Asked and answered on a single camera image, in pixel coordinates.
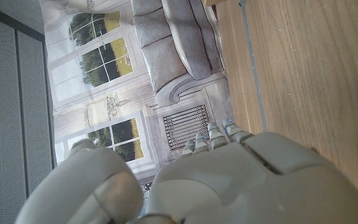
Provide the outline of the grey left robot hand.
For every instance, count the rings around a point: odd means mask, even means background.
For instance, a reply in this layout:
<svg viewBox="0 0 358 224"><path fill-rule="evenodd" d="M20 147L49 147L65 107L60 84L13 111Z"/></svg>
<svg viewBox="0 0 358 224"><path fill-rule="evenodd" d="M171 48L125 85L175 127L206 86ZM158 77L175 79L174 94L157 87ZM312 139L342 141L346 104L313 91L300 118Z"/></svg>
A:
<svg viewBox="0 0 358 224"><path fill-rule="evenodd" d="M148 197L124 159L88 139L39 184L17 223L358 223L358 190L333 163L230 119L161 168Z"/></svg>

